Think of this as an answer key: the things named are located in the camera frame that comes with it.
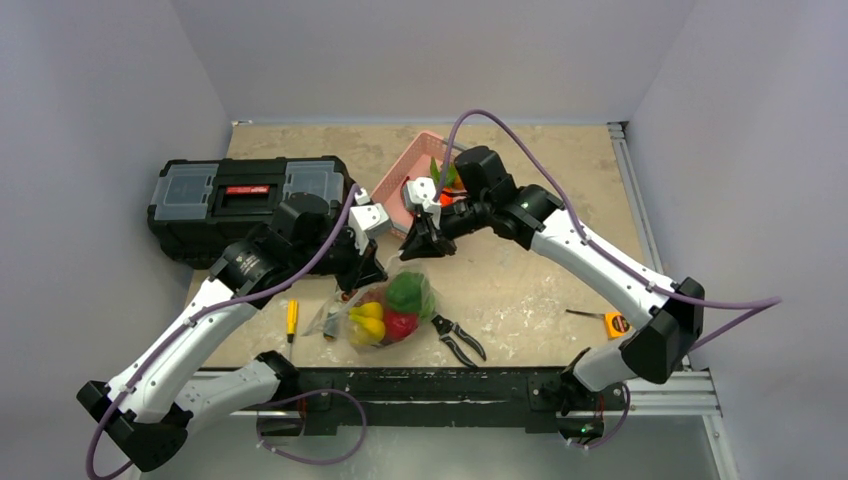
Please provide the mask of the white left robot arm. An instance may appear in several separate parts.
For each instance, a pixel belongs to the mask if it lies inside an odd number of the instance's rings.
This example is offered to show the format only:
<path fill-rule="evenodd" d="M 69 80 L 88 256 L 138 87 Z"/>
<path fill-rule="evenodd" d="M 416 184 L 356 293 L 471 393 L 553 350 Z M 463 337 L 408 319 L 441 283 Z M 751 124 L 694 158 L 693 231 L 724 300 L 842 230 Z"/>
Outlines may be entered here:
<path fill-rule="evenodd" d="M 247 407 L 305 402 L 299 370 L 276 351 L 207 383 L 196 384 L 193 376 L 235 330 L 303 277 L 331 276 L 345 291 L 384 279 L 376 239 L 390 225 L 384 207 L 361 188 L 338 202 L 296 193 L 268 222 L 226 247 L 189 305 L 138 359 L 79 390 L 78 402 L 97 423 L 85 456 L 87 476 L 97 475 L 103 436 L 128 467 L 149 472 L 215 420 Z"/>

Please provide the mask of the yellow banana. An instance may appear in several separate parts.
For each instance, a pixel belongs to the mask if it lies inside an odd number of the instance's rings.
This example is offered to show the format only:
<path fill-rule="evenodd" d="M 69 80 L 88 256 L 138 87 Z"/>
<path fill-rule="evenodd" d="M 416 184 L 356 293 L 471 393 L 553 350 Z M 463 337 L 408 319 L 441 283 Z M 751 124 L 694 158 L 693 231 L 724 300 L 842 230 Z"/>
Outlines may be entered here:
<path fill-rule="evenodd" d="M 384 309 L 380 303 L 366 303 L 352 307 L 349 310 L 349 315 L 351 317 L 357 316 L 382 321 L 384 317 Z"/>

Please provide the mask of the purple grape bunch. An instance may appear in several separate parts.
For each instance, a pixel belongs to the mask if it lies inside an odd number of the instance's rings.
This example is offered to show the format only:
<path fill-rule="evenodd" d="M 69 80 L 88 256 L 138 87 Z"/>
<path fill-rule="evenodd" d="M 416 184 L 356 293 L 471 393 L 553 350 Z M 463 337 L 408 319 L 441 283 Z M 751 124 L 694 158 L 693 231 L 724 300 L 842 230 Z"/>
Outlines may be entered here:
<path fill-rule="evenodd" d="M 366 303 L 376 302 L 376 303 L 380 303 L 381 305 L 385 306 L 387 304 L 387 300 L 386 300 L 387 289 L 388 289 L 388 286 L 385 285 L 385 284 L 375 285 L 373 288 L 369 289 L 367 292 L 365 292 L 363 294 L 363 296 L 361 297 L 361 303 L 366 304 Z"/>

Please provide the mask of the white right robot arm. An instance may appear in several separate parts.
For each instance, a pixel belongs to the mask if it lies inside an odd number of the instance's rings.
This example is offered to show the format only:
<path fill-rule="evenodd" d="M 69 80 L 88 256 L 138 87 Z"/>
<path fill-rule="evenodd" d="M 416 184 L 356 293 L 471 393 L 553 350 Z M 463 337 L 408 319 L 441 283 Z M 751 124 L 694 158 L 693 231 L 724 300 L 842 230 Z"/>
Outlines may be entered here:
<path fill-rule="evenodd" d="M 489 227 L 571 272 L 632 327 L 622 338 L 587 349 L 566 368 L 561 392 L 569 404 L 584 407 L 604 388 L 634 378 L 665 383 L 703 331 L 704 287 L 690 277 L 674 281 L 652 271 L 593 235 L 544 187 L 516 185 L 500 156 L 486 146 L 461 153 L 456 168 L 466 195 L 448 206 L 440 204 L 429 177 L 403 185 L 413 224 L 401 260 L 452 255 L 457 238 Z"/>

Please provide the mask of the red apple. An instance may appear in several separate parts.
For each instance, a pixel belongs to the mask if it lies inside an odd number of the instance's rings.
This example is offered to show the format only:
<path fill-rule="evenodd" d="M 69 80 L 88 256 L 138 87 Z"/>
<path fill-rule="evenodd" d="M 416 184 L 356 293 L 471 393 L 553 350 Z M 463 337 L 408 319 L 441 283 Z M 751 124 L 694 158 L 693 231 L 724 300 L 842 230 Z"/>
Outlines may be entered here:
<path fill-rule="evenodd" d="M 383 318 L 385 335 L 383 343 L 391 344 L 404 340 L 419 326 L 419 317 L 415 313 L 400 313 L 388 310 Z"/>

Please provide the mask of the clear dotted zip top bag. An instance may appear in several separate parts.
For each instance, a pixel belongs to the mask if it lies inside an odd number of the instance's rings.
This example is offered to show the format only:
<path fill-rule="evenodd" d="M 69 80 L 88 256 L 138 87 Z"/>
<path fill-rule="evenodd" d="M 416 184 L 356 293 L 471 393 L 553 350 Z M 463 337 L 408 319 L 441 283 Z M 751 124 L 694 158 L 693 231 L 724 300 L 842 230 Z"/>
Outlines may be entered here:
<path fill-rule="evenodd" d="M 343 340 L 359 353 L 403 343 L 437 314 L 439 294 L 421 260 L 394 256 L 388 277 L 345 293 L 337 288 L 309 319 L 304 336 Z"/>

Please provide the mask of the green bell pepper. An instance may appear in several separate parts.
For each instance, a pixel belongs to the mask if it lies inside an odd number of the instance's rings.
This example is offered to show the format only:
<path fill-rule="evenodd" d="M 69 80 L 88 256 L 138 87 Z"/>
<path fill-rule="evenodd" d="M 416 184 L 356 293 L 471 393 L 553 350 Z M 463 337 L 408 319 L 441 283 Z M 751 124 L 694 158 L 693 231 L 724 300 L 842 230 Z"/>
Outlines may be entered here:
<path fill-rule="evenodd" d="M 387 306 L 399 313 L 430 318 L 436 308 L 436 296 L 427 276 L 421 272 L 402 271 L 395 275 L 385 290 Z"/>

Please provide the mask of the pink perforated plastic basket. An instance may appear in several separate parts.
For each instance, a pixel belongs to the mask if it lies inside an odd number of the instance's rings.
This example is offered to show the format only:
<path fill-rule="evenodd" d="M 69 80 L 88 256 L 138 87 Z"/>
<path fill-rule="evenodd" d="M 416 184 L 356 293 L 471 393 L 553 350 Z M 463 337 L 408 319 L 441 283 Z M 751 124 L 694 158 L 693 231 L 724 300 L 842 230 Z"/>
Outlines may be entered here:
<path fill-rule="evenodd" d="M 369 192 L 371 200 L 384 207 L 392 222 L 390 233 L 395 237 L 404 239 L 413 220 L 405 208 L 402 187 L 409 180 L 430 176 L 431 159 L 441 162 L 447 144 L 443 136 L 431 131 L 420 132 Z"/>

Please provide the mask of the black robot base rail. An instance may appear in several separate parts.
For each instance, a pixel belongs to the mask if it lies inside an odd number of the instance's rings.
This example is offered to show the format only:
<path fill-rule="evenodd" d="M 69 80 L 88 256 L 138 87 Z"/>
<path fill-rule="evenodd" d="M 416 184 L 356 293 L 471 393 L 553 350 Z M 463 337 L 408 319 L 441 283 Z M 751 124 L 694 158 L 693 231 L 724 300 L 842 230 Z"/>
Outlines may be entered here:
<path fill-rule="evenodd" d="M 295 420 L 305 435 L 367 425 L 598 438 L 627 407 L 621 383 L 584 392 L 562 367 L 298 367 L 271 400 L 249 409 Z"/>

